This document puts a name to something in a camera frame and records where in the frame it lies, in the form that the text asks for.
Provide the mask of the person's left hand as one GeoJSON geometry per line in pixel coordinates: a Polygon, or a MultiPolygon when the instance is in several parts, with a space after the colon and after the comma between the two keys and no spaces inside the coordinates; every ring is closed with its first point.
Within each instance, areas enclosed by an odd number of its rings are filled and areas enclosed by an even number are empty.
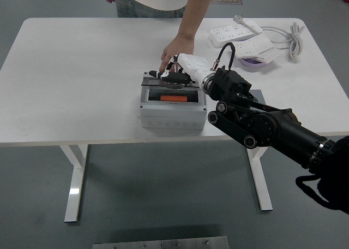
{"type": "Polygon", "coordinates": [[[177,35],[173,41],[163,49],[159,71],[165,71],[171,58],[181,53],[190,55],[194,53],[194,37],[182,37],[177,35]]]}

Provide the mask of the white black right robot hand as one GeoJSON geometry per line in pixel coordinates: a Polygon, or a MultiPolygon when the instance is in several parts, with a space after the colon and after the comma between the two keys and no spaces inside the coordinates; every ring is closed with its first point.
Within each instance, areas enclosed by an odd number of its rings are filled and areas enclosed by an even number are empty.
{"type": "Polygon", "coordinates": [[[210,64],[205,59],[189,54],[173,56],[164,72],[151,70],[147,74],[173,84],[193,83],[203,91],[214,76],[210,64]]]}

